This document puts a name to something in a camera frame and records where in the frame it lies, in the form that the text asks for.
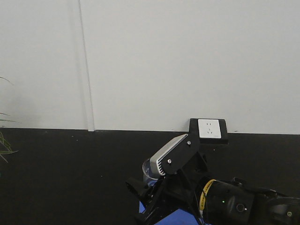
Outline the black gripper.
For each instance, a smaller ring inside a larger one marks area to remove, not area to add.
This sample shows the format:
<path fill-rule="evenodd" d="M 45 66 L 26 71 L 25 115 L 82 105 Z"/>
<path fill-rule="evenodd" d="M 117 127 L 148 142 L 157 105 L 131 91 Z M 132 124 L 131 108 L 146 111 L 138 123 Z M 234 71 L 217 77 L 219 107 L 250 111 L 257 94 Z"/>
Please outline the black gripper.
<path fill-rule="evenodd" d="M 175 174 L 159 178 L 154 185 L 128 178 L 126 186 L 143 205 L 144 211 L 134 218 L 138 225 L 154 225 L 176 210 L 191 214 L 198 225 L 204 224 L 200 213 L 200 196 L 209 176 L 204 154 L 196 153 Z"/>

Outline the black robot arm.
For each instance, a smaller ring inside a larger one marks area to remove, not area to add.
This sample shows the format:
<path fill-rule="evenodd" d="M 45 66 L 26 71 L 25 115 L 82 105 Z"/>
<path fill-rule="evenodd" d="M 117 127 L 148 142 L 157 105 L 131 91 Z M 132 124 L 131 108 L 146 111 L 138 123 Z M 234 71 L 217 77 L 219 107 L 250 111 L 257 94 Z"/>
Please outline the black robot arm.
<path fill-rule="evenodd" d="M 166 157 L 164 175 L 153 185 L 130 178 L 128 190 L 144 209 L 135 215 L 139 225 L 153 225 L 182 210 L 199 225 L 297 225 L 300 200 L 266 188 L 250 188 L 243 180 L 211 177 L 205 158 Z"/>

